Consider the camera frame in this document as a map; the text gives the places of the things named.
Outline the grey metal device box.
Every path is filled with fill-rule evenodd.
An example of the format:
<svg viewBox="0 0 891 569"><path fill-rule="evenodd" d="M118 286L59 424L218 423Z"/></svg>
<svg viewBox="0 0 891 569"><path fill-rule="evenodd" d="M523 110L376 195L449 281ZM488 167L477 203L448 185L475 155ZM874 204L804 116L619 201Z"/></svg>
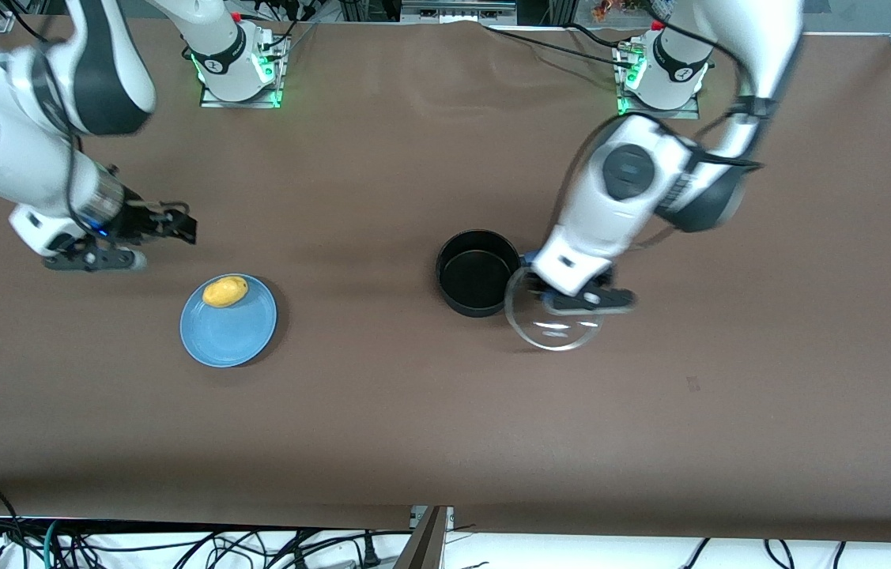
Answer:
<svg viewBox="0 0 891 569"><path fill-rule="evenodd" d="M402 23L475 21L485 25L517 25L516 0L401 0Z"/></svg>

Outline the yellow potato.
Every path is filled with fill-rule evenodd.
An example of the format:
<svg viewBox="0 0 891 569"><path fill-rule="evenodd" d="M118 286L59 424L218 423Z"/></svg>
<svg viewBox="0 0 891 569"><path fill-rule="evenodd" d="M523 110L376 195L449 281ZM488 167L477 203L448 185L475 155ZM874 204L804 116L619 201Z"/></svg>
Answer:
<svg viewBox="0 0 891 569"><path fill-rule="evenodd" d="M245 298L250 285L242 275L225 275L208 282L202 291L202 302L210 307L231 307Z"/></svg>

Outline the round blue plate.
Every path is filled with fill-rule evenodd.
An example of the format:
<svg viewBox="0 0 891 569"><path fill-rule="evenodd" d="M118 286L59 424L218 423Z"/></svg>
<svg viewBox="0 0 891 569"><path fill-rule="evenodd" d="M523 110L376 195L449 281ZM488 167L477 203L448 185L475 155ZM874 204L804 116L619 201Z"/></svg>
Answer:
<svg viewBox="0 0 891 569"><path fill-rule="evenodd" d="M235 278L246 288L225 307L206 302L207 288ZM207 367L238 367L261 354L274 338L280 321L279 303L268 284L254 275L227 273L203 281L183 306L179 338L189 356Z"/></svg>

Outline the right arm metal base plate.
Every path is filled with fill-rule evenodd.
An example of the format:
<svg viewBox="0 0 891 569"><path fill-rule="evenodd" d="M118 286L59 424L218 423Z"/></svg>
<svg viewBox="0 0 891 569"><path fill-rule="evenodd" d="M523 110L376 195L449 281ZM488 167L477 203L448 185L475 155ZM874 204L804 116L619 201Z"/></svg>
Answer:
<svg viewBox="0 0 891 569"><path fill-rule="evenodd" d="M271 30L261 29L253 42L251 48L228 66L228 74L213 74L197 66L197 77L202 83L202 107L281 107L290 40L275 42Z"/></svg>

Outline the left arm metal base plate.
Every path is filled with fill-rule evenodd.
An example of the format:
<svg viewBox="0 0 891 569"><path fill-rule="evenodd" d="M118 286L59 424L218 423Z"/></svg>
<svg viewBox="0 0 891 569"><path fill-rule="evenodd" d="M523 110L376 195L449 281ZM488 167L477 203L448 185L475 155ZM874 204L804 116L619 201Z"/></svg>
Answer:
<svg viewBox="0 0 891 569"><path fill-rule="evenodd" d="M627 115L630 112L647 113L647 115L655 116L660 119L699 119L700 108L698 104L698 93L701 90L702 78L708 72L709 65L706 64L698 73L698 80L693 86L688 100L680 107L671 109L662 109L651 107L646 104L640 97L640 87L643 82L650 76L650 71L655 68L647 60L645 46L638 42L638 39L618 42L615 47L611 48L611 54L615 62L626 62L629 67L618 67L614 71L616 82L617 96L617 116Z"/></svg>

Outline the glass lid with blue knob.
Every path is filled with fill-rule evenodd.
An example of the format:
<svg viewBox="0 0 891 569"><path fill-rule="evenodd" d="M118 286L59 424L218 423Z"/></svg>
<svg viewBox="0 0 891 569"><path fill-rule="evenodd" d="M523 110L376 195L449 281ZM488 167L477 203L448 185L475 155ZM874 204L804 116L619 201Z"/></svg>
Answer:
<svg viewBox="0 0 891 569"><path fill-rule="evenodd" d="M536 349L568 352L596 337L603 324L599 315L557 313L558 291L532 269L518 269L505 289L504 314L519 337Z"/></svg>

